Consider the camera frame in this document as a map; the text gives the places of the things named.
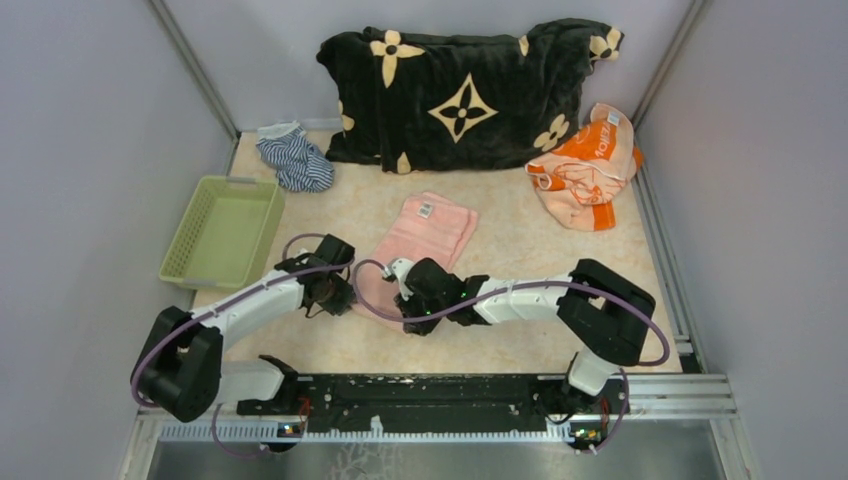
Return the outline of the pink towel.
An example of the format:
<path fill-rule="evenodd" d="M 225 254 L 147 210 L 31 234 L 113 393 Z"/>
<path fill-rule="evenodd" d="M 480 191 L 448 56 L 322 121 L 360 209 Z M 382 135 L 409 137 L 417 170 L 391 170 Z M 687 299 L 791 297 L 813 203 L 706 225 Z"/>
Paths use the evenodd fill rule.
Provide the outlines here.
<path fill-rule="evenodd" d="M 478 218 L 475 210 L 435 193 L 412 195 L 405 200 L 387 233 L 365 258 L 382 265 L 388 265 L 398 257 L 412 261 L 432 258 L 444 270 L 452 271 L 477 227 Z M 365 299 L 378 310 L 392 316 L 401 315 L 394 303 L 398 287 L 384 281 L 377 267 L 362 267 L 357 275 L 357 285 Z M 353 311 L 403 333 L 402 323 L 381 319 L 358 303 L 353 306 Z"/>

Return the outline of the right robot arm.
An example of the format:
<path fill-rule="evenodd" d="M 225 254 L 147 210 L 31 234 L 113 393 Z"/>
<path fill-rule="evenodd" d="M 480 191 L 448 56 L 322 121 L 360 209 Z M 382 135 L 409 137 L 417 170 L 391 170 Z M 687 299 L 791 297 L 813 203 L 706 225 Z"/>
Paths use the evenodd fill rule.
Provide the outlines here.
<path fill-rule="evenodd" d="M 398 258 L 383 278 L 397 285 L 404 330 L 429 334 L 442 319 L 464 327 L 511 321 L 565 325 L 582 343 L 546 413 L 584 413 L 602 398 L 609 377 L 639 363 L 655 311 L 654 297 L 602 263 L 581 259 L 566 275 L 541 280 L 461 279 L 430 258 Z"/>

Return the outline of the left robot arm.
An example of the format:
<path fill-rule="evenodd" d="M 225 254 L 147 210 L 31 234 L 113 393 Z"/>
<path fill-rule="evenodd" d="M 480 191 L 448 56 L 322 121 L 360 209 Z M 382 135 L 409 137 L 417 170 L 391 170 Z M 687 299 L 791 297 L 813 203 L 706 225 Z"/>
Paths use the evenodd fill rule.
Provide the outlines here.
<path fill-rule="evenodd" d="M 176 306 L 156 317 L 130 377 L 141 406 L 159 407 L 188 423 L 221 404 L 259 403 L 277 414 L 300 399 L 298 373 L 272 355 L 228 361 L 239 341 L 282 316 L 317 307 L 339 316 L 355 300 L 345 273 L 355 248 L 325 234 L 317 248 L 277 263 L 249 286 L 190 311 Z"/>

